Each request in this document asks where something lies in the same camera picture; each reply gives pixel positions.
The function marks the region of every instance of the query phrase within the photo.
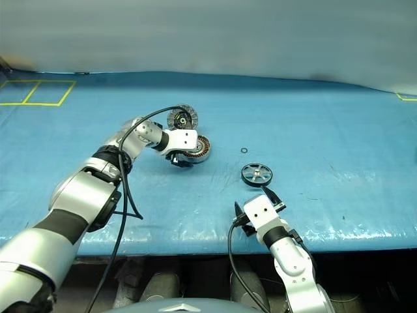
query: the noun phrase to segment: silver robot arm segment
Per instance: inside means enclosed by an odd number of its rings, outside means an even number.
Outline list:
[[[119,143],[140,117],[126,122],[97,152],[54,190],[49,214],[21,231],[0,250],[0,312],[50,312],[58,289],[87,231],[102,228],[121,193]],[[162,130],[146,120],[126,138],[122,159],[126,173],[143,148],[159,155],[192,151],[195,130]]]
[[[243,208],[257,232],[257,240],[268,247],[281,277],[290,312],[334,313],[325,290],[315,283],[309,254],[289,235],[289,225],[278,215],[283,203],[273,205],[268,196],[259,195]]]

